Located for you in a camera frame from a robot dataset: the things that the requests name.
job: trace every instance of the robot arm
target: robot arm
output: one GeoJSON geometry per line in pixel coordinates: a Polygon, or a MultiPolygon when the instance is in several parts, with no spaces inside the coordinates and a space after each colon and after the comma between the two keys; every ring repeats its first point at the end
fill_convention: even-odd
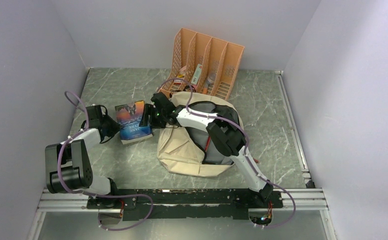
{"type": "Polygon", "coordinates": [[[154,106],[144,111],[144,122],[152,127],[163,128],[166,123],[180,127],[195,128],[207,132],[216,149],[224,156],[230,157],[244,176],[248,188],[259,193],[265,200],[273,191],[273,186],[253,161],[243,133],[230,123],[213,117],[222,117],[233,122],[237,121],[235,110],[229,106],[218,106],[216,112],[189,111],[184,105],[174,106],[167,97],[159,92],[153,95],[154,106]]]}
{"type": "MultiPolygon", "coordinates": [[[[108,114],[102,112],[101,105],[88,106],[90,129],[70,141],[61,157],[61,174],[67,186],[73,190],[107,195],[111,189],[111,180],[94,175],[89,162],[88,150],[102,143],[105,137],[112,138],[119,132],[120,126],[108,114]]],[[[46,185],[50,193],[66,193],[57,173],[57,160],[64,142],[49,145],[45,148],[46,185]]]]}
{"type": "MultiPolygon", "coordinates": [[[[217,113],[198,112],[192,109],[190,111],[203,115],[218,116],[217,113]]],[[[261,173],[260,169],[254,161],[251,161],[252,166],[250,166],[250,164],[248,163],[247,157],[250,160],[252,160],[253,157],[251,156],[248,148],[245,150],[245,139],[243,138],[243,136],[238,139],[238,142],[242,145],[242,147],[236,153],[231,152],[231,154],[228,155],[228,149],[230,149],[230,147],[228,146],[228,144],[225,145],[222,141],[223,139],[227,139],[228,137],[221,130],[221,128],[216,123],[214,123],[218,120],[214,118],[205,118],[193,115],[189,113],[185,108],[179,111],[176,120],[181,127],[195,128],[204,132],[208,132],[211,140],[215,143],[217,150],[219,150],[221,154],[230,157],[231,160],[236,164],[239,171],[241,171],[242,175],[244,176],[248,188],[255,192],[259,192],[264,188],[266,182],[260,179],[260,176],[264,179],[267,178],[261,173]]]]}

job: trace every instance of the white wall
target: white wall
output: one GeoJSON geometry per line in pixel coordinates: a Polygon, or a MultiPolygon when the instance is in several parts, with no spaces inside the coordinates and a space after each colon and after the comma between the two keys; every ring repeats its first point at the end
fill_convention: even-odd
{"type": "Polygon", "coordinates": [[[0,240],[26,239],[45,186],[44,148],[64,139],[86,69],[49,0],[0,1],[0,240]]]}
{"type": "Polygon", "coordinates": [[[388,1],[322,0],[283,77],[339,239],[388,239],[388,1]]]}
{"type": "Polygon", "coordinates": [[[89,67],[170,68],[188,28],[244,45],[241,68],[282,70],[320,0],[53,0],[89,67]]]}

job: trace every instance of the book cover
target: book cover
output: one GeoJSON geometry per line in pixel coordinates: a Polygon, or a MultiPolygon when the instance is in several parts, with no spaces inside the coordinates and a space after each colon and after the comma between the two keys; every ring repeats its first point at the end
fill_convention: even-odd
{"type": "Polygon", "coordinates": [[[152,137],[150,126],[139,126],[144,112],[144,101],[131,102],[114,108],[117,122],[120,125],[120,139],[123,144],[152,137]]]}

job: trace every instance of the black mounting plate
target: black mounting plate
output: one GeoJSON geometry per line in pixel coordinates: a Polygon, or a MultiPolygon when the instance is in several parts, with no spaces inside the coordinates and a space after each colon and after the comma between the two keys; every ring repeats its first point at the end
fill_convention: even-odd
{"type": "MultiPolygon", "coordinates": [[[[273,191],[266,202],[247,188],[223,189],[118,189],[114,195],[145,194],[154,202],[149,219],[219,218],[232,217],[248,220],[248,209],[266,209],[271,202],[273,208],[283,207],[281,192],[273,191]]],[[[143,218],[150,209],[150,201],[145,197],[124,198],[123,221],[143,218]]],[[[110,205],[106,198],[89,198],[88,209],[120,209],[116,199],[110,205]]]]}

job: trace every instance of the gray marble floor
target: gray marble floor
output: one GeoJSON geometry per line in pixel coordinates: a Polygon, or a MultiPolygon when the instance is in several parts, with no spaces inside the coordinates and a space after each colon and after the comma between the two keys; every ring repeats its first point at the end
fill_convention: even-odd
{"type": "MultiPolygon", "coordinates": [[[[114,106],[132,101],[150,102],[168,69],[91,68],[82,93],[87,104],[101,104],[116,118],[114,106]]],[[[242,118],[252,156],[271,181],[285,188],[305,188],[300,163],[290,134],[282,96],[272,71],[240,70],[229,98],[242,118]]],[[[71,132],[84,115],[77,111],[71,132]]],[[[157,160],[159,130],[145,141],[123,145],[118,136],[92,148],[89,158],[94,174],[110,177],[119,188],[190,189],[245,188],[243,176],[233,166],[218,177],[193,177],[169,173],[157,160]]]]}

